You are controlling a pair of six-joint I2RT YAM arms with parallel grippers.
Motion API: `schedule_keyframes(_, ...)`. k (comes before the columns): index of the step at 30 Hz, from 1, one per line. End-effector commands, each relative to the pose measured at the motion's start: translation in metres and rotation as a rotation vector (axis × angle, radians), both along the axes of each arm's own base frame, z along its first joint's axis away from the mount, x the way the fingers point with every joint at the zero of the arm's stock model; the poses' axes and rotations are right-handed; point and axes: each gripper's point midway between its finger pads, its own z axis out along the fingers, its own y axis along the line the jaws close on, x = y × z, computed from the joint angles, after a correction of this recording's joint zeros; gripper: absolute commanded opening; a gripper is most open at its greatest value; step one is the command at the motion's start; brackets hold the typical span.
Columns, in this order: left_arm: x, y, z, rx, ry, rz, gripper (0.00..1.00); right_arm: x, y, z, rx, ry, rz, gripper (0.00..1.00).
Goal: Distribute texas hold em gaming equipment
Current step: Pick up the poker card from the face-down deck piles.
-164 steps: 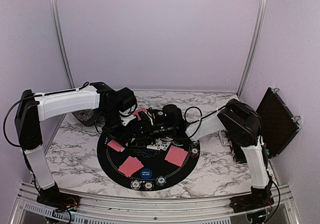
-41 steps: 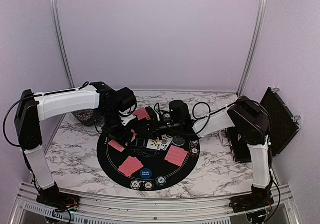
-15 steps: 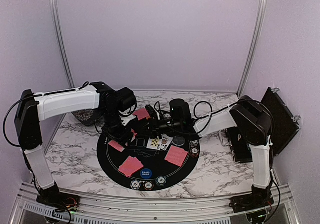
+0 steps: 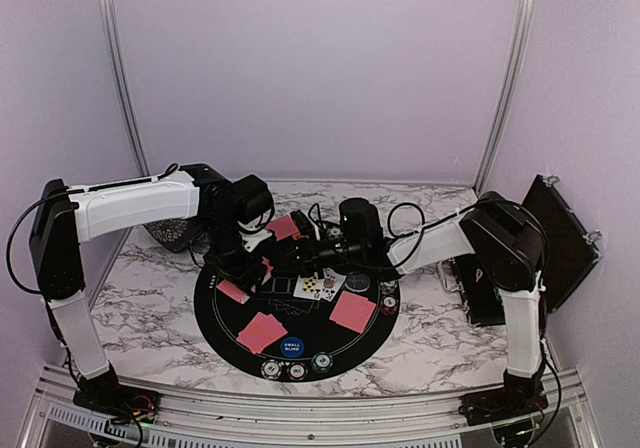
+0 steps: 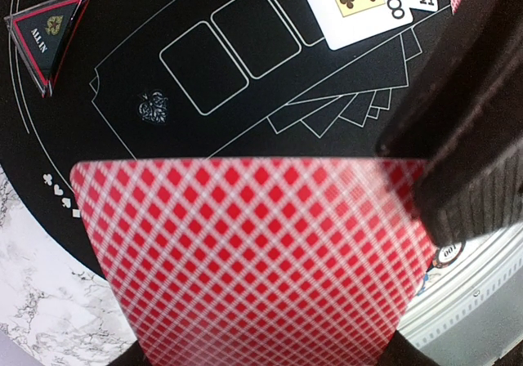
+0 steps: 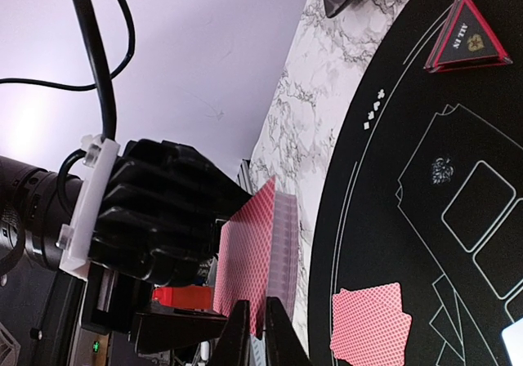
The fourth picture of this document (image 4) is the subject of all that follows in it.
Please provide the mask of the black dealer button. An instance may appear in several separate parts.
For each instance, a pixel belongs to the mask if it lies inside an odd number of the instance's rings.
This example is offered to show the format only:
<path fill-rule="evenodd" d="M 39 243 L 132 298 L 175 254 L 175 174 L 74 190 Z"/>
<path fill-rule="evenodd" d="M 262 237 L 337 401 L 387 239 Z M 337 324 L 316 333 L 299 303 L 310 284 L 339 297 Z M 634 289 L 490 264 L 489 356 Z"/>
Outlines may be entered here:
<path fill-rule="evenodd" d="M 366 273 L 351 273 L 345 280 L 345 287 L 354 293 L 364 293 L 371 287 L 371 278 Z"/>

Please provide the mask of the red playing card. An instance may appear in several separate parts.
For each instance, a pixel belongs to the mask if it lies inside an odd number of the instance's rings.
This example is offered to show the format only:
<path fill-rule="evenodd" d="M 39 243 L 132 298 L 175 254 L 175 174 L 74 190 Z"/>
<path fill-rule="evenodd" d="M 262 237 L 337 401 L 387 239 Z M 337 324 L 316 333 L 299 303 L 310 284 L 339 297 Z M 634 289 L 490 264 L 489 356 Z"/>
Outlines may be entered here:
<path fill-rule="evenodd" d="M 376 308 L 377 305 L 364 296 L 342 292 L 329 320 L 363 334 Z"/>
<path fill-rule="evenodd" d="M 290 215 L 272 220 L 266 225 L 265 229 L 271 231 L 275 235 L 277 241 L 299 233 L 299 229 Z"/>
<path fill-rule="evenodd" d="M 271 339 L 277 331 L 275 318 L 259 312 L 249 324 L 239 332 L 236 340 L 246 346 L 262 345 Z"/>
<path fill-rule="evenodd" d="M 373 303 L 337 304 L 330 315 L 330 320 L 358 334 L 363 334 L 375 308 L 376 305 Z"/>
<path fill-rule="evenodd" d="M 257 316 L 239 333 L 236 341 L 252 354 L 261 353 L 266 347 L 286 335 L 286 328 L 274 317 Z"/>

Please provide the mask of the red playing card deck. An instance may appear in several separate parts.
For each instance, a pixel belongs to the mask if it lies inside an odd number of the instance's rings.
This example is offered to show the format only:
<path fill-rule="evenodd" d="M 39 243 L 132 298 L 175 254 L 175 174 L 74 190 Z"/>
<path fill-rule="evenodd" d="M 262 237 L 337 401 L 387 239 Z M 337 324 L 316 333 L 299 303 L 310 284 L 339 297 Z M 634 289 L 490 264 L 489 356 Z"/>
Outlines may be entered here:
<path fill-rule="evenodd" d="M 222 294 L 229 297 L 231 300 L 239 304 L 246 303 L 250 298 L 250 296 L 246 292 L 236 287 L 233 283 L 231 283 L 228 280 L 224 280 L 220 282 L 216 286 L 216 289 L 220 291 Z"/>

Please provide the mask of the blue small blind button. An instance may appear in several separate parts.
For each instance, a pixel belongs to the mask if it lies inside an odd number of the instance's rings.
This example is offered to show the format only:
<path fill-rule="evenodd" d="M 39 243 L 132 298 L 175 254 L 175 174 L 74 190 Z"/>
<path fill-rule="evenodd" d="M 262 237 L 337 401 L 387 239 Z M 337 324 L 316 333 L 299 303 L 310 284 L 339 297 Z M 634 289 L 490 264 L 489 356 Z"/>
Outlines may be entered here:
<path fill-rule="evenodd" d="M 288 359 L 297 359 L 304 354 L 305 345 L 301 339 L 289 337 L 281 342 L 280 351 Z"/>

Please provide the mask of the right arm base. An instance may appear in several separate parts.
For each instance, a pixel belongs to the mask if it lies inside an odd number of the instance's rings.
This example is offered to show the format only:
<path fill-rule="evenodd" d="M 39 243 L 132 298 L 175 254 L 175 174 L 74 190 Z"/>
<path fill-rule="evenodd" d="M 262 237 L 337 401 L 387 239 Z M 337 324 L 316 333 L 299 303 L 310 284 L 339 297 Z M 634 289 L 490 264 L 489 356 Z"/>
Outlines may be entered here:
<path fill-rule="evenodd" d="M 529 442 L 545 418 L 549 402 L 541 389 L 528 396 L 506 387 L 471 392 L 460 398 L 458 412 L 469 426 L 492 423 L 500 444 Z"/>

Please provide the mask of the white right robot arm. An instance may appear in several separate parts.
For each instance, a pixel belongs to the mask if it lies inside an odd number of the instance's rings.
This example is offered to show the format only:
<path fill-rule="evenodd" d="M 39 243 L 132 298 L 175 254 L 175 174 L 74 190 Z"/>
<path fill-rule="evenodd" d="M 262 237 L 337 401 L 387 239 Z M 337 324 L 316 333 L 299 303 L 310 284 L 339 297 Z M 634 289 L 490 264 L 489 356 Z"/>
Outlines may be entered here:
<path fill-rule="evenodd" d="M 449 258 L 473 254 L 502 300 L 507 365 L 495 398 L 506 416 L 534 399 L 529 380 L 544 371 L 539 304 L 549 259 L 546 233 L 521 205 L 488 192 L 474 204 L 392 238 L 384 236 L 377 208 L 364 198 L 339 205 L 340 234 L 331 237 L 320 219 L 304 236 L 285 243 L 284 263 L 299 274 L 324 268 L 360 270 L 395 280 Z"/>

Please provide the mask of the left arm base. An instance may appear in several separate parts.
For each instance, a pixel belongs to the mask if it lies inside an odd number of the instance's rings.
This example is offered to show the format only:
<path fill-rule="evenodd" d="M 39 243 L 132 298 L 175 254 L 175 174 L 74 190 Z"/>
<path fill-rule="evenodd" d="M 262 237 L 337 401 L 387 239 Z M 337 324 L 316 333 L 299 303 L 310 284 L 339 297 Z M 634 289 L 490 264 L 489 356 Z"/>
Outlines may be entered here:
<path fill-rule="evenodd" d="M 97 377 L 86 378 L 79 374 L 74 381 L 74 404 L 110 415 L 116 424 L 151 423 L 156 418 L 159 393 L 122 384 L 112 366 Z"/>

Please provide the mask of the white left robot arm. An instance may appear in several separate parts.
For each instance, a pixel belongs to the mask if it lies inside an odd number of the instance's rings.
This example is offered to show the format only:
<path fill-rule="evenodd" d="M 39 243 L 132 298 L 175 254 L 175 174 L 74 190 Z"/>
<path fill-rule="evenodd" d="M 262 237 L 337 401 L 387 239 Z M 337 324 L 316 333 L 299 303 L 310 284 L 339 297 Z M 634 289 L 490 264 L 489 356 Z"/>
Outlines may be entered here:
<path fill-rule="evenodd" d="M 197 220 L 209 244 L 206 269 L 249 291 L 267 273 L 257 247 L 271 236 L 249 225 L 273 211 L 272 194 L 262 179 L 248 175 L 231 182 L 206 164 L 172 164 L 159 175 L 98 185 L 47 183 L 29 248 L 39 291 L 92 402 L 116 413 L 127 398 L 85 300 L 81 245 L 148 223 Z"/>

